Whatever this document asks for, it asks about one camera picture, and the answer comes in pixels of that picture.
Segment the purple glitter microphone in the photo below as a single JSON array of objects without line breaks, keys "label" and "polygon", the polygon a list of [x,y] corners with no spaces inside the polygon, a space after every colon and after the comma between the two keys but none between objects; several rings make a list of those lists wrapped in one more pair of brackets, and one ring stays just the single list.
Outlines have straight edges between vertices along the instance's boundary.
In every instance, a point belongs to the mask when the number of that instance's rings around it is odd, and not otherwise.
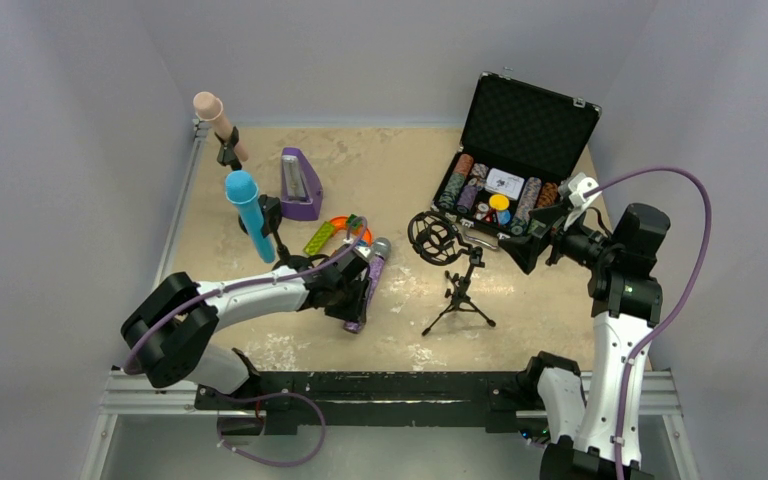
[{"label": "purple glitter microphone", "polygon": [[364,300],[363,307],[357,320],[344,322],[344,330],[353,334],[358,334],[365,327],[367,322],[367,313],[382,276],[385,263],[390,257],[391,249],[391,242],[386,237],[377,237],[372,242],[370,246],[369,267],[365,277],[365,279],[369,281],[369,284],[362,297]]}]

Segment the black mic stand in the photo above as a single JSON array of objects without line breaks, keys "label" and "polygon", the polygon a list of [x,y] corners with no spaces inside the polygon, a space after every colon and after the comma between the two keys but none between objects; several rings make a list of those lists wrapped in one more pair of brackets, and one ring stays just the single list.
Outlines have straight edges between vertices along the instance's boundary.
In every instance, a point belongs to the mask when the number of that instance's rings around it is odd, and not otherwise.
[{"label": "black mic stand", "polygon": [[280,199],[261,194],[258,202],[264,218],[264,226],[261,228],[261,233],[266,239],[273,240],[275,243],[277,260],[272,265],[272,269],[277,270],[279,267],[284,266],[296,271],[312,269],[312,262],[307,257],[291,254],[280,237],[279,227],[283,220]]},{"label": "black mic stand", "polygon": [[241,171],[242,161],[234,150],[235,147],[241,145],[238,128],[233,126],[227,138],[221,137],[218,133],[215,133],[214,136],[220,143],[217,162],[223,167],[230,168],[232,171]]}]

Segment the blue microphone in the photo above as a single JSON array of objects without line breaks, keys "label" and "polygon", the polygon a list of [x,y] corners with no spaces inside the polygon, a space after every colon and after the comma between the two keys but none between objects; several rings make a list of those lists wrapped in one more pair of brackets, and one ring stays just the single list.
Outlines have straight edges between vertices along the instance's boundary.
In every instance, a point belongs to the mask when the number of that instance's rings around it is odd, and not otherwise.
[{"label": "blue microphone", "polygon": [[276,251],[272,240],[263,233],[266,223],[259,203],[259,187],[253,177],[244,170],[231,171],[225,179],[225,195],[236,208],[260,259],[274,262]]}]

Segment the pink microphone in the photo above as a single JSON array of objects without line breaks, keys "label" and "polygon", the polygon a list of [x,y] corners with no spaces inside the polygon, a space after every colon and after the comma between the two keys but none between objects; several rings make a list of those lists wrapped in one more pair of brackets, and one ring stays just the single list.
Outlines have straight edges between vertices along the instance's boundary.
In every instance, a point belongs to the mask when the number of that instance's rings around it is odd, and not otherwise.
[{"label": "pink microphone", "polygon": [[211,92],[202,91],[193,97],[192,105],[198,119],[209,123],[214,134],[231,147],[236,158],[246,162],[249,159],[248,151],[240,139],[239,130],[226,115],[222,100]]}]

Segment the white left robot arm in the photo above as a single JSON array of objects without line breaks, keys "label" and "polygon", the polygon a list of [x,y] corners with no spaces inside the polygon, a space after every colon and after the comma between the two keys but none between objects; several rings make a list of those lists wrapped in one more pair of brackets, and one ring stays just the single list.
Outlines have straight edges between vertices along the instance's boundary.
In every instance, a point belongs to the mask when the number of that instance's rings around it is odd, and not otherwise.
[{"label": "white left robot arm", "polygon": [[342,246],[318,266],[283,265],[247,278],[195,282],[167,277],[121,327],[130,351],[122,369],[145,375],[156,389],[182,380],[222,394],[252,381],[255,368],[241,352],[212,344],[213,335],[238,323],[283,312],[334,309],[366,287],[367,246]]}]

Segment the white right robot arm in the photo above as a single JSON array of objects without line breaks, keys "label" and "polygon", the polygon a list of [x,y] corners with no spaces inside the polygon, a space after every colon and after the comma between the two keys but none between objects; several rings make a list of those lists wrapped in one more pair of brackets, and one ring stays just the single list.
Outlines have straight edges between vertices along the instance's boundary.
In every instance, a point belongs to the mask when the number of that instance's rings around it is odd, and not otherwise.
[{"label": "white right robot arm", "polygon": [[663,292],[651,271],[670,228],[662,211],[626,207],[605,235],[584,224],[571,207],[555,205],[531,214],[529,232],[501,241],[529,274],[548,250],[548,264],[568,258],[591,273],[594,363],[583,383],[576,362],[547,352],[529,360],[524,388],[547,413],[550,441],[542,479],[647,479],[641,466],[638,423],[646,362],[641,342],[660,323]]}]

